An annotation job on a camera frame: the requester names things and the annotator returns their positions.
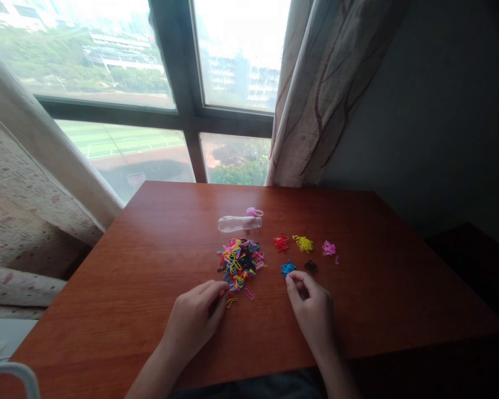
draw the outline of sports field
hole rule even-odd
[[[90,160],[185,146],[181,131],[57,120]]]

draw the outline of window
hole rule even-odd
[[[273,112],[290,0],[195,0],[207,105]]]
[[[0,0],[0,57],[124,202],[145,180],[262,185],[288,10]]]
[[[209,183],[264,186],[270,139],[200,133]]]
[[[196,181],[181,131],[56,122],[124,203],[146,180]]]
[[[175,109],[147,0],[31,5],[0,15],[0,55],[32,93]]]
[[[37,10],[35,10],[34,8],[24,7],[24,6],[15,6],[15,8],[17,9],[19,15],[23,17],[39,19],[39,14],[37,13]]]

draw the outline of wooden table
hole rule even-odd
[[[218,231],[220,217],[250,206],[264,211],[261,229]],[[292,242],[277,253],[281,231],[307,236],[315,250]],[[287,259],[300,270],[318,265],[348,358],[499,331],[497,316],[372,192],[146,182],[12,360],[34,369],[43,398],[123,397],[176,297],[220,279],[216,251],[232,236],[259,241],[268,268],[247,284],[255,301],[239,295],[178,389],[315,365],[280,273]],[[340,265],[322,255],[325,240]],[[21,389],[0,377],[1,393]]]

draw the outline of patterned curtain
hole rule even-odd
[[[316,185],[410,0],[292,0],[266,184]]]
[[[0,317],[40,317],[121,209],[0,62]]]

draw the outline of window pane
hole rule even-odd
[[[273,112],[290,0],[194,0],[207,105]]]
[[[34,94],[175,109],[148,0],[0,0],[0,56]]]
[[[56,122],[125,203],[145,180],[196,182],[182,131]]]
[[[264,186],[270,139],[200,133],[207,182]]]

